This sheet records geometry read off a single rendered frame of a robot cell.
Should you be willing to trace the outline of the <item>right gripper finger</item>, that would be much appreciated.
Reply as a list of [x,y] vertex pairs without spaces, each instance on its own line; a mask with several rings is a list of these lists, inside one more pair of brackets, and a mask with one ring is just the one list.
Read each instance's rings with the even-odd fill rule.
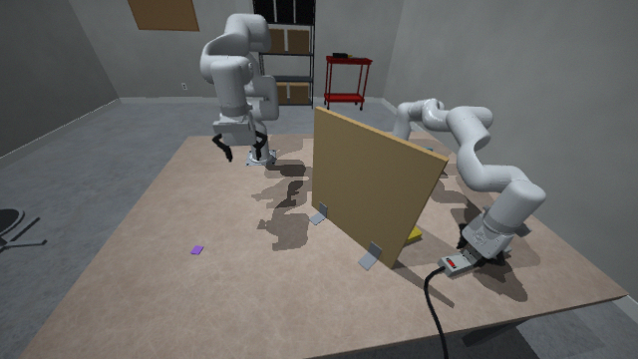
[[256,148],[256,157],[257,157],[257,160],[259,161],[259,159],[261,158],[261,148],[265,145],[268,137],[266,135],[262,134],[262,133],[257,132],[257,131],[255,131],[255,133],[256,133],[257,137],[262,139],[262,141],[260,143],[258,141],[256,141],[256,144],[253,145]]
[[231,163],[233,158],[231,148],[229,146],[225,146],[224,143],[220,142],[219,139],[221,138],[222,138],[222,134],[218,134],[212,138],[212,141],[225,152],[226,158]]

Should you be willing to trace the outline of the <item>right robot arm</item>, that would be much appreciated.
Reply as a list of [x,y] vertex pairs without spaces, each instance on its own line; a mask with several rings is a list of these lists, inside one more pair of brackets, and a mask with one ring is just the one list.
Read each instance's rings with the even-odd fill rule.
[[[253,43],[250,44],[250,40]],[[250,53],[268,52],[270,48],[268,24],[264,17],[255,14],[230,15],[224,34],[204,46],[200,72],[209,84],[214,85],[223,114],[220,121],[212,125],[216,134],[249,133],[249,120],[243,119],[250,111],[256,131],[267,136],[261,121],[279,118],[276,80],[260,75],[259,64]],[[246,96],[268,98],[269,101],[246,101]]]

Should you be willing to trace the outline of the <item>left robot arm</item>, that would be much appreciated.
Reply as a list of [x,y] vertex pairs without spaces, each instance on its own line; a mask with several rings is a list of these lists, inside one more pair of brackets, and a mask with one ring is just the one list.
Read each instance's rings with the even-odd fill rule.
[[457,169],[467,187],[500,193],[491,207],[483,207],[483,219],[491,228],[502,233],[515,232],[519,237],[532,231],[523,222],[546,200],[544,190],[519,168],[483,166],[475,154],[490,141],[487,129],[493,115],[489,109],[462,106],[445,111],[444,104],[437,99],[403,103],[397,109],[392,135],[407,141],[412,130],[410,122],[423,122],[433,132],[452,133],[460,146]]

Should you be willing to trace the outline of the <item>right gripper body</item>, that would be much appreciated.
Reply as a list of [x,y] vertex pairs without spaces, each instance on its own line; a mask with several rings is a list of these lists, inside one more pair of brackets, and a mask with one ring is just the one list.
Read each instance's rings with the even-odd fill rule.
[[243,120],[249,120],[250,132],[222,134],[222,139],[226,146],[253,146],[256,144],[256,127],[250,111],[248,114],[244,115]]

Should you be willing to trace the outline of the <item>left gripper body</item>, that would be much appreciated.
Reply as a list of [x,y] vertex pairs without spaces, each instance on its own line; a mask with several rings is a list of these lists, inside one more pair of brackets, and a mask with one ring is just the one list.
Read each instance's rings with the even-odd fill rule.
[[490,259],[508,247],[515,233],[502,233],[491,228],[481,213],[464,228],[462,235],[483,257]]

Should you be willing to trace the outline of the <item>purple square block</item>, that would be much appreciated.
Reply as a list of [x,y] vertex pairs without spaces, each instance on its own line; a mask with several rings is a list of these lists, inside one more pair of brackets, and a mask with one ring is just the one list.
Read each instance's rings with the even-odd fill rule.
[[203,249],[203,246],[196,245],[190,253],[199,255],[202,249]]

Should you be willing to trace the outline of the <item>grey l-shaped bracket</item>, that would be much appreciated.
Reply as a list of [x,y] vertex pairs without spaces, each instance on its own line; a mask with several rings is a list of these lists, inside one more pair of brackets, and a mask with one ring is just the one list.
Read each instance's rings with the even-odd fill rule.
[[320,221],[325,219],[326,216],[327,216],[327,206],[324,205],[322,202],[320,202],[319,212],[313,215],[312,217],[310,217],[309,220],[316,225]]
[[366,270],[368,270],[378,259],[382,248],[371,241],[368,252],[358,261]]

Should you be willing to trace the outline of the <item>brown wooden board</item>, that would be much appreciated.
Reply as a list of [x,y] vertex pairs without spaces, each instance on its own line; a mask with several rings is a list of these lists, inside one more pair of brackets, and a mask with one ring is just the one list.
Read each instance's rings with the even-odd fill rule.
[[449,159],[315,107],[312,206],[392,269]]

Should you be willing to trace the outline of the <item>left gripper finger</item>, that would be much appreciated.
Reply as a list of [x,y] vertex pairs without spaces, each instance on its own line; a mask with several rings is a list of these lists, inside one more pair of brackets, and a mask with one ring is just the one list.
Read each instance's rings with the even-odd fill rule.
[[497,259],[491,258],[491,259],[486,259],[484,257],[482,257],[481,259],[479,259],[474,265],[473,267],[482,267],[484,266],[486,263],[489,264],[495,264],[495,265],[499,265],[499,266],[504,266],[505,265],[505,261],[504,261],[504,256],[503,256],[503,252],[501,251],[497,256]]
[[468,241],[462,235],[462,230],[465,228],[466,225],[467,225],[467,223],[460,223],[459,224],[461,237],[460,237],[460,241],[459,241],[458,246],[456,247],[456,249],[464,248],[468,244]]

